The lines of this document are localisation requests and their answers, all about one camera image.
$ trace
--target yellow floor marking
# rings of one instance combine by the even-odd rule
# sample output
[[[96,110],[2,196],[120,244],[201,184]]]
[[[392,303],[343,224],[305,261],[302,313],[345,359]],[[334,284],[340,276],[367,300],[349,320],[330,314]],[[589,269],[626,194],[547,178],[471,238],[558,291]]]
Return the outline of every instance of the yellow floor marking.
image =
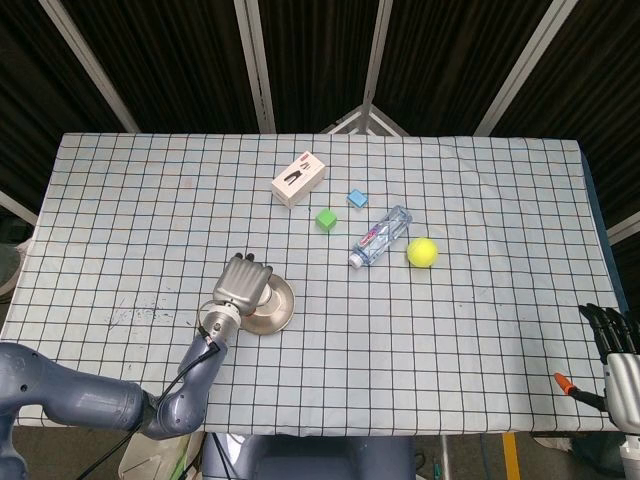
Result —
[[[504,465],[507,469],[507,480],[520,480],[515,433],[503,433],[502,446],[504,448]]]

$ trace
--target blue cube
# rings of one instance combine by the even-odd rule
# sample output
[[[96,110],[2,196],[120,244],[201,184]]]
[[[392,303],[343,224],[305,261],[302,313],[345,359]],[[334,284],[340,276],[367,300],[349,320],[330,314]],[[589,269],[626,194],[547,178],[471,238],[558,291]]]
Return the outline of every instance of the blue cube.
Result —
[[[349,195],[347,195],[347,200],[354,207],[362,208],[367,204],[369,200],[367,196],[362,193],[360,190],[352,190]]]

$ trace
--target plastic water bottle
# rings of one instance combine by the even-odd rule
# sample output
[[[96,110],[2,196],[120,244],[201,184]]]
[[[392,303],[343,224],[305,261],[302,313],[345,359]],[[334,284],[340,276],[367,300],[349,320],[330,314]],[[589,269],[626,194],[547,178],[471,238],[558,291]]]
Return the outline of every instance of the plastic water bottle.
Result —
[[[411,214],[406,208],[400,205],[393,207],[353,246],[353,251],[349,255],[349,264],[355,268],[371,265],[396,238],[404,233],[411,220]]]

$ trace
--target metal frame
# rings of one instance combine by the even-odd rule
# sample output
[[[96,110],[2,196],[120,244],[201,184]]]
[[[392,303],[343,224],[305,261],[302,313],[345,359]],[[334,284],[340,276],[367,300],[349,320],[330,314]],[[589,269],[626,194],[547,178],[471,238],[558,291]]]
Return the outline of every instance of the metal frame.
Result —
[[[447,435],[440,434],[440,447],[442,448],[442,477],[445,480],[451,480],[451,466],[449,464],[449,442]]]
[[[369,126],[371,105],[373,104],[373,97],[376,94],[380,64],[382,63],[382,55],[384,53],[384,44],[387,40],[391,7],[393,7],[393,0],[380,0],[378,3],[378,15],[376,16],[376,26],[373,31],[369,68],[367,70],[367,80],[364,86],[364,97],[361,107],[362,117],[360,118],[360,131],[362,133],[367,132]]]
[[[351,110],[344,117],[339,118],[321,133],[328,134],[348,134],[365,133],[361,130],[362,105]],[[367,135],[382,135],[392,137],[407,137],[405,132],[396,122],[386,116],[378,107],[371,105],[369,108],[369,121],[367,122]]]
[[[474,136],[487,137],[498,124],[524,82],[547,50],[578,0],[553,0],[511,72],[502,84],[491,106],[476,128]]]
[[[82,64],[87,75],[93,81],[98,91],[109,104],[113,113],[118,117],[122,126],[127,132],[137,133],[140,131],[138,124],[131,115],[131,112],[124,104],[120,95],[111,83],[111,80],[103,70],[100,62],[93,54],[91,48],[76,27],[76,24],[69,16],[60,0],[39,0],[40,6],[47,13],[55,27],[67,42],[69,48],[74,53],[78,61]]]
[[[38,223],[38,216],[35,213],[24,205],[16,202],[2,190],[0,190],[0,205],[33,226]]]
[[[607,230],[609,244],[615,245],[638,232],[640,232],[640,212],[634,213],[629,218],[626,218]]]
[[[249,85],[260,133],[276,133],[267,56],[264,51],[258,0],[234,0]]]

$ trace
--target bottle cap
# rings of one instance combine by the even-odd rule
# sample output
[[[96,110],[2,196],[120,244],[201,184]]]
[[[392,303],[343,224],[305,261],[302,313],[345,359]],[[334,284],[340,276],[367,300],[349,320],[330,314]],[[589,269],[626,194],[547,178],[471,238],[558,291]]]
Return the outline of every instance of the bottle cap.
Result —
[[[353,268],[360,268],[364,262],[362,261],[362,257],[357,253],[352,253],[349,255],[349,265]]]

